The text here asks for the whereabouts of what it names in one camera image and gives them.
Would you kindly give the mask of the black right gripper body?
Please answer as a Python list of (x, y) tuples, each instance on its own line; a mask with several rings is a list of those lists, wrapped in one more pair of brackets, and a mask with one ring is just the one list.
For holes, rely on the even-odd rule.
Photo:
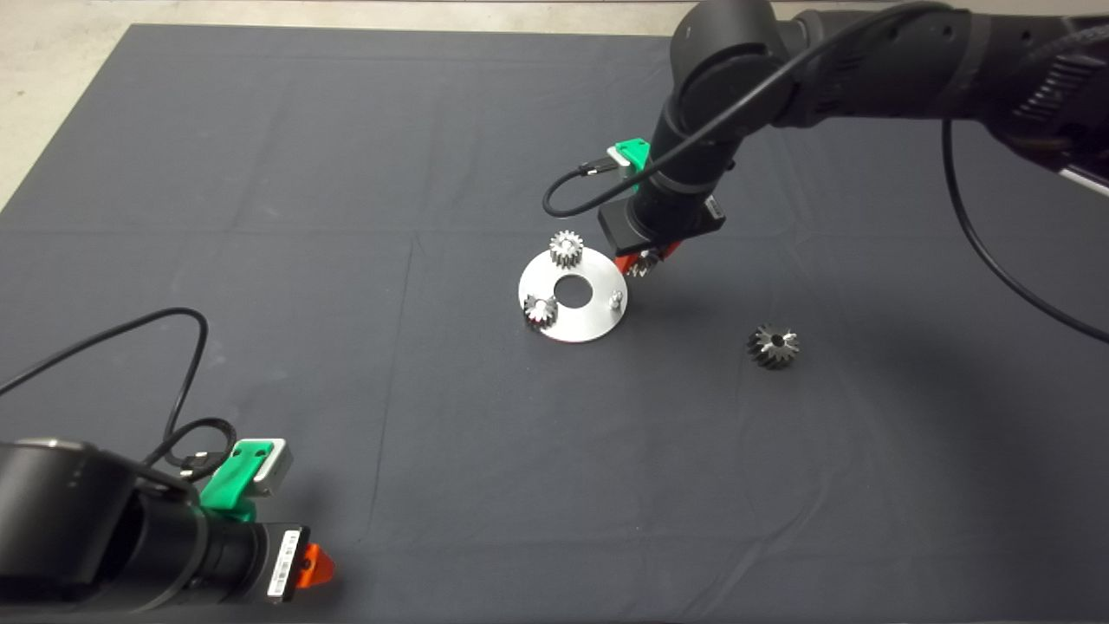
[(726, 217), (706, 190), (671, 188), (667, 180), (649, 178), (629, 198), (600, 206), (598, 221), (614, 255), (625, 257), (720, 231)]

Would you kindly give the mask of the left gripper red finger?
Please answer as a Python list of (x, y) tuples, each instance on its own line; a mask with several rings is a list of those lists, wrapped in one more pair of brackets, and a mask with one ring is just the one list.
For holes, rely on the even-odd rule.
[(312, 589), (333, 580), (335, 563), (321, 545), (308, 543), (295, 564), (295, 589)]

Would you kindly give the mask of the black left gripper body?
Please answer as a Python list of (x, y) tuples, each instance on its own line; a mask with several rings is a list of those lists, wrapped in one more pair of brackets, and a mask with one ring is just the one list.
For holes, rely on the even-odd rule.
[(199, 569), (186, 583), (189, 605), (281, 604), (295, 597), (311, 528), (210, 516)]

